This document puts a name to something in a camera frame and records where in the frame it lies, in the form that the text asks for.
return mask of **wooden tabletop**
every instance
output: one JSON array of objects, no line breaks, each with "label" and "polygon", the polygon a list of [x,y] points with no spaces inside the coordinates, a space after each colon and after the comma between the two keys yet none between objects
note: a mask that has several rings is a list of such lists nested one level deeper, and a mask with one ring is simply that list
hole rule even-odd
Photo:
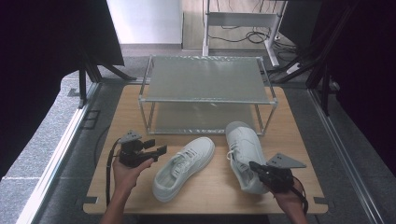
[{"label": "wooden tabletop", "polygon": [[[303,184],[309,202],[310,214],[327,212],[326,204],[314,202],[314,197],[324,198],[315,170],[306,152],[285,93],[274,88],[278,106],[267,133],[259,136],[265,159],[269,160],[280,152],[307,165],[304,169],[292,169]],[[99,162],[92,178],[87,197],[96,197],[96,203],[85,203],[83,209],[89,214],[103,214],[106,211],[106,161],[113,144],[129,130],[142,135],[142,141],[155,139],[157,147],[167,145],[167,153],[158,162],[143,171],[137,186],[125,206],[126,214],[276,214],[282,213],[271,193],[248,194],[240,189],[226,154],[229,151],[224,134],[207,135],[215,143],[215,155],[202,171],[192,175],[178,195],[169,203],[161,203],[152,194],[152,183],[157,172],[178,151],[201,135],[161,134],[146,135],[138,108],[140,86],[126,86],[112,120]]]}]

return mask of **wire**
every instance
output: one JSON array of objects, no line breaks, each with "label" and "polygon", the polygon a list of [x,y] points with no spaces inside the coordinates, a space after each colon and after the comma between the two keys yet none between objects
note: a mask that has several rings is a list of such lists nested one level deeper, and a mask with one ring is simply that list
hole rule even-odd
[{"label": "wire", "polygon": [[258,5],[260,5],[260,7],[259,7],[259,12],[262,12],[262,5],[263,5],[263,4],[264,4],[264,0],[259,0],[259,1],[257,2],[256,6],[254,6],[253,10],[251,10],[251,12],[254,12],[254,9],[256,9],[256,7],[257,7]]},{"label": "wire", "polygon": [[106,165],[106,206],[110,203],[110,172],[111,172],[111,162],[113,162],[114,157],[114,149],[119,143],[119,139],[114,143],[113,148],[111,148],[107,157],[107,165]]},{"label": "wire", "polygon": [[96,154],[97,154],[97,150],[99,147],[99,141],[102,138],[102,136],[105,134],[105,132],[110,128],[110,125],[107,126],[99,135],[98,139],[96,140],[96,144],[95,144],[95,149],[93,150],[93,165],[94,167],[96,167],[97,165],[97,161],[96,161]]},{"label": "wire", "polygon": [[289,68],[291,68],[295,63],[299,62],[302,59],[301,56],[297,56],[295,59],[291,60],[288,64],[286,64],[283,67],[274,69],[274,70],[267,70],[267,73],[269,74],[269,76],[271,76],[274,73],[280,73],[280,72],[285,72],[287,71]]},{"label": "wire", "polygon": [[297,52],[297,48],[295,48],[295,47],[288,47],[288,46],[282,45],[281,43],[276,42],[276,41],[274,42],[274,47],[275,47],[276,49],[283,49],[283,50],[286,50],[286,51],[289,51],[289,52],[293,52],[293,53]]},{"label": "wire", "polygon": [[233,11],[233,9],[231,8],[231,0],[228,0],[228,7],[230,8],[231,11]]},{"label": "wire", "polygon": [[291,61],[293,61],[293,59],[286,59],[286,58],[284,58],[283,56],[282,56],[282,54],[292,54],[292,52],[289,52],[289,51],[280,51],[280,52],[278,52],[277,53],[277,57],[280,59],[280,60],[282,60],[282,61],[284,61],[284,62],[291,62]]},{"label": "wire", "polygon": [[273,13],[274,13],[274,11],[275,11],[275,7],[276,7],[276,0],[275,0],[275,3],[274,3],[274,8],[273,8]]},{"label": "wire", "polygon": [[301,183],[301,181],[297,177],[293,176],[293,178],[300,182],[301,187],[303,187],[303,194],[300,193],[300,191],[297,190],[295,187],[291,187],[290,190],[293,191],[293,193],[295,193],[300,198],[301,202],[303,203],[304,214],[306,215],[306,212],[308,212],[308,201],[306,200],[306,193],[303,183]]},{"label": "wire", "polygon": [[295,45],[288,45],[288,44],[284,44],[284,43],[280,43],[280,42],[275,42],[277,45],[283,45],[285,47],[290,47],[290,48],[294,48],[296,49],[297,47]]},{"label": "wire", "polygon": [[268,1],[268,7],[267,7],[267,9],[265,9],[265,12],[264,13],[267,13],[268,12],[268,10],[270,9],[270,6],[271,6],[271,1]]},{"label": "wire", "polygon": [[[220,12],[220,8],[219,8],[219,0],[216,1],[217,2],[217,6],[218,6],[218,12]],[[262,11],[262,5],[264,3],[264,0],[259,0],[258,3],[256,4],[256,6],[253,8],[252,12],[254,11],[254,9],[257,7],[258,4],[260,5],[260,11]],[[233,9],[231,8],[231,2],[229,0],[229,8],[231,11],[233,11]],[[205,16],[205,4],[204,4],[204,0],[202,1],[202,24],[205,27],[205,21],[204,21],[204,16]],[[232,30],[232,29],[236,29],[236,28],[240,28],[240,26],[233,26],[233,27],[224,27],[221,26],[222,29],[224,30]],[[212,35],[207,35],[208,37],[212,38],[212,39],[219,39],[219,40],[223,40],[223,41],[227,41],[227,42],[231,42],[231,43],[237,43],[237,42],[241,42],[244,40],[248,40],[250,43],[253,44],[261,44],[264,42],[264,40],[266,40],[269,37],[269,34],[265,34],[262,32],[258,32],[255,31],[254,29],[257,29],[257,27],[253,27],[251,32],[247,32],[245,37],[242,39],[236,39],[236,40],[231,40],[231,39],[226,39],[223,37],[218,37],[218,36],[212,36]],[[253,40],[252,37],[256,36],[259,38],[259,40]]]}]

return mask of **shoelace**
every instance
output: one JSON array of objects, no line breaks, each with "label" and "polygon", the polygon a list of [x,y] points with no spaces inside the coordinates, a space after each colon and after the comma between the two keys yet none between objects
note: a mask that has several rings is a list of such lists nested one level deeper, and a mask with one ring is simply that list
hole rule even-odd
[{"label": "shoelace", "polygon": [[231,160],[231,159],[233,159],[233,153],[235,152],[235,151],[237,151],[237,149],[238,149],[238,147],[237,147],[237,145],[236,145],[236,142],[234,142],[234,143],[232,143],[231,145],[230,145],[230,151],[228,151],[227,152],[227,160]]},{"label": "shoelace", "polygon": [[177,167],[174,169],[173,171],[174,175],[179,175],[181,171],[184,171],[186,167],[189,167],[190,164],[192,164],[194,161],[200,158],[199,153],[192,148],[189,148],[183,152],[178,152],[177,155],[178,157],[175,160],[175,163],[178,163],[179,161],[182,162],[179,163]]},{"label": "shoelace", "polygon": [[[238,151],[239,150],[238,150],[237,143],[236,142],[232,143],[230,145],[230,151],[227,152],[227,160],[230,161],[231,159],[233,159],[233,153],[234,152],[238,152]],[[240,161],[237,161],[237,160],[234,160],[234,164],[237,166],[238,170],[241,171],[241,172],[244,172],[247,169],[250,169],[250,167],[248,165],[246,165],[246,164],[244,164],[244,163],[242,163]]]}]

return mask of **black strap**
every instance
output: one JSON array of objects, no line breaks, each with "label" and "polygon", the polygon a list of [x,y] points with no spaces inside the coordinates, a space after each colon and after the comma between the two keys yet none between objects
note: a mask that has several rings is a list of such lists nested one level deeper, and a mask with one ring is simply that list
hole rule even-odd
[{"label": "black strap", "polygon": [[[301,181],[295,176],[294,176],[294,179],[296,179],[298,182],[300,182],[301,186],[303,187],[303,193],[305,194],[305,189],[304,189],[303,183],[301,183]],[[300,191],[297,190],[293,186],[291,186],[290,190],[300,198],[301,202],[303,203],[304,214],[306,215],[306,213],[308,212],[308,200],[306,199],[306,196],[303,195],[302,193],[300,193]]]},{"label": "black strap", "polygon": [[107,165],[106,165],[106,206],[110,203],[110,173],[111,173],[111,162],[113,162],[114,157],[114,149],[116,145],[119,143],[120,139],[114,143],[113,148],[111,148],[110,153],[108,153],[107,157]]}]

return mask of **white sneaker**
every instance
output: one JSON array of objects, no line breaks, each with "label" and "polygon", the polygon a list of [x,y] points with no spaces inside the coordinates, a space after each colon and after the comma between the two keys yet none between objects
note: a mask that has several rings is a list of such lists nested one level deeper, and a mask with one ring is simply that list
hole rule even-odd
[{"label": "white sneaker", "polygon": [[171,201],[184,182],[212,160],[215,144],[208,137],[197,138],[183,147],[155,175],[152,192],[159,201]]},{"label": "white sneaker", "polygon": [[231,122],[225,128],[225,132],[230,148],[227,159],[231,162],[231,168],[239,180],[242,191],[255,194],[268,192],[257,173],[251,171],[248,164],[250,161],[260,165],[266,163],[256,132],[242,121]]}]

